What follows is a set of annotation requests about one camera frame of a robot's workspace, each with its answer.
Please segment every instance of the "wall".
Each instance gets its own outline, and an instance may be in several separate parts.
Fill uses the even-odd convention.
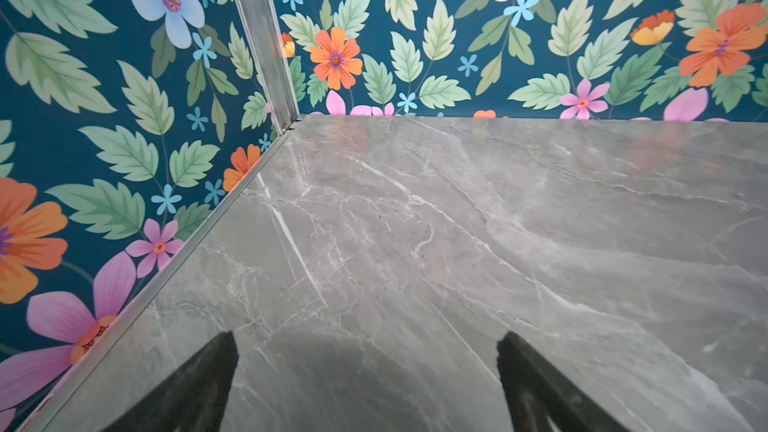
[[[12,430],[274,130],[233,0],[0,11],[0,430]]]
[[[768,120],[768,0],[274,1],[304,113]]]

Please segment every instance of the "pink flower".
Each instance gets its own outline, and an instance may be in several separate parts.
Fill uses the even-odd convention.
[[[136,282],[136,266],[125,252],[112,257],[94,279],[96,316],[69,292],[33,295],[27,325],[66,345],[12,355],[0,363],[0,426],[11,408],[30,398],[75,365],[112,325]]]
[[[564,106],[571,106],[560,114],[561,119],[573,119],[576,116],[577,119],[587,120],[589,119],[589,111],[598,113],[608,110],[608,104],[604,100],[600,99],[606,93],[610,84],[604,83],[601,86],[597,86],[592,90],[592,82],[589,80],[582,80],[578,84],[576,92],[578,96],[572,93],[565,94],[560,98],[560,103]]]
[[[158,270],[163,270],[168,262],[170,262],[170,256],[168,254],[178,254],[178,251],[184,246],[184,241],[171,240],[176,232],[179,230],[179,224],[175,220],[168,222],[162,232],[160,232],[160,224],[157,221],[148,218],[144,223],[144,235],[147,236],[149,241],[136,240],[130,243],[125,248],[125,251],[131,257],[141,257],[146,255],[144,260],[139,263],[136,276],[139,278],[147,276],[154,264],[158,263]]]

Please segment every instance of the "grey marble surface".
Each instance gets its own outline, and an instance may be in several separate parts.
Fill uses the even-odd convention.
[[[46,430],[217,332],[222,430],[511,430],[514,330],[631,430],[768,430],[768,126],[305,118]]]

